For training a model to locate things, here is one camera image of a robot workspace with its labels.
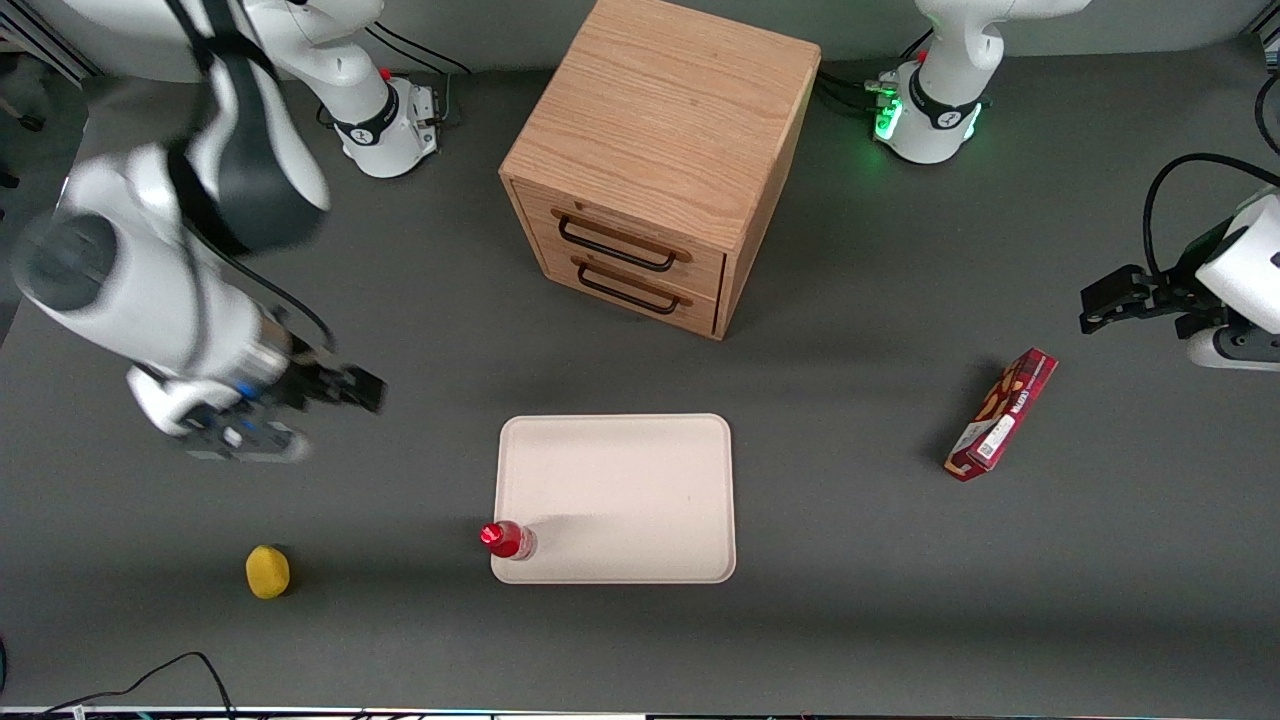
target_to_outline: red box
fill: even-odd
[[[982,401],[982,410],[969,423],[951,455],[942,464],[960,482],[972,480],[996,466],[1009,441],[1027,419],[1057,360],[1030,348],[1014,361]]]

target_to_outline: black metal handle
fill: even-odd
[[[571,222],[575,222],[575,220],[572,218],[570,218],[568,215],[561,215],[559,233],[561,233],[561,237],[563,237],[568,242],[572,242],[573,245],[577,245],[579,247],[585,247],[588,250],[594,250],[595,252],[600,252],[603,255],[608,255],[609,258],[613,258],[613,259],[617,259],[617,260],[622,260],[623,263],[631,263],[632,265],[636,265],[639,268],[644,268],[644,269],[654,272],[654,273],[666,273],[667,270],[671,269],[672,263],[676,261],[676,251],[675,250],[668,250],[667,251],[667,260],[664,263],[654,263],[652,260],[645,260],[644,258],[636,258],[635,255],[630,255],[630,254],[623,252],[621,250],[614,250],[614,249],[612,249],[612,247],[609,247],[607,245],[600,245],[599,242],[595,242],[593,240],[588,240],[588,238],[585,238],[582,236],[577,236],[577,234],[573,234],[573,233],[568,232],[568,224]],[[589,228],[589,229],[594,229],[595,232],[602,232],[598,228]],[[626,242],[626,240],[621,238],[621,237],[616,238],[616,240],[622,240],[623,242]]]
[[[639,297],[632,297],[632,296],[622,292],[621,290],[613,290],[612,287],[609,287],[607,284],[600,284],[600,283],[598,283],[595,281],[589,281],[589,279],[586,279],[586,270],[588,270],[588,268],[590,268],[590,265],[588,265],[586,263],[580,263],[579,264],[579,266],[577,266],[577,282],[582,283],[584,286],[586,286],[586,287],[589,287],[589,288],[591,288],[594,291],[603,292],[604,295],[608,295],[609,297],[617,297],[618,300],[622,300],[625,302],[630,302],[630,304],[636,305],[639,307],[644,307],[645,310],[648,310],[650,313],[654,313],[657,315],[671,315],[672,313],[676,311],[676,307],[680,307],[680,299],[676,297],[676,296],[671,297],[671,305],[662,306],[662,305],[655,305],[653,302],[649,302],[648,300],[640,300]]]

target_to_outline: red bottle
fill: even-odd
[[[538,548],[538,538],[532,530],[511,520],[498,520],[480,528],[480,542],[494,557],[507,560],[527,560]]]

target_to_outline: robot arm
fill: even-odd
[[[65,1],[115,32],[189,42],[189,33],[174,22],[170,0]],[[378,19],[383,0],[242,1],[233,10],[237,27],[255,37],[271,63],[316,94],[334,118],[343,152],[365,174],[404,174],[436,150],[439,119],[431,90],[404,78],[384,78],[369,54],[351,41],[352,33]],[[209,33],[205,13],[192,17],[200,32]]]
[[[221,279],[233,256],[307,241],[328,209],[315,160],[232,0],[169,0],[216,101],[168,146],[73,168],[54,217],[14,254],[23,293],[86,340],[136,363],[146,416],[205,457],[296,460],[275,419],[307,401],[378,410],[384,386],[325,368],[282,319]]]
[[[1275,188],[1192,242],[1157,277],[1125,265],[1080,291],[1080,329],[1180,314],[1178,337],[1206,368],[1280,372],[1280,197]]]
[[[941,163],[973,135],[979,97],[1005,56],[996,23],[1055,18],[1091,0],[915,0],[933,23],[923,60],[909,59],[867,88],[881,94],[876,140],[904,159]]]

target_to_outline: wooden cabinet top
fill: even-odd
[[[502,173],[736,252],[819,59],[678,5],[599,0]]]

